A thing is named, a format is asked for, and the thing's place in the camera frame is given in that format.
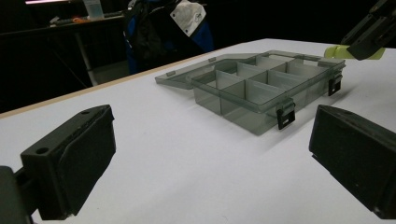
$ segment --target dark background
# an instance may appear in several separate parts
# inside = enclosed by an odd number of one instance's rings
[[[125,0],[101,0],[105,13],[124,10]],[[202,0],[215,49],[262,38],[339,44],[375,0],[260,1]],[[46,28],[55,16],[86,16],[81,0],[27,6],[0,0],[0,113],[89,88],[76,31],[10,35]],[[79,30],[91,66],[126,60],[122,23]],[[386,47],[396,46],[395,41]]]

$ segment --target plastic organizer box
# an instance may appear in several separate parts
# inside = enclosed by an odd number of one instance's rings
[[[270,50],[225,54],[155,77],[193,89],[195,102],[257,135],[281,130],[295,112],[341,89],[345,60]]]

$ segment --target yellow object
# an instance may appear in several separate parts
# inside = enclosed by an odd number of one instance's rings
[[[336,45],[326,48],[324,51],[325,58],[335,58],[335,59],[355,59],[352,54],[347,51],[347,45]],[[384,54],[385,49],[379,49],[375,54],[367,58],[366,60],[379,60]]]

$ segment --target black latch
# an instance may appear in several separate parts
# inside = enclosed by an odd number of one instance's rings
[[[277,127],[282,130],[284,127],[295,121],[295,103],[289,98],[276,107]]]
[[[334,76],[334,78],[329,80],[329,96],[335,94],[337,91],[341,90],[341,79],[343,76],[341,73]]]

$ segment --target backpack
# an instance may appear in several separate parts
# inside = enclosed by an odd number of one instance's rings
[[[123,11],[130,75],[214,49],[205,19],[190,35],[177,25],[171,13],[180,3],[192,4],[187,0],[133,0]]]

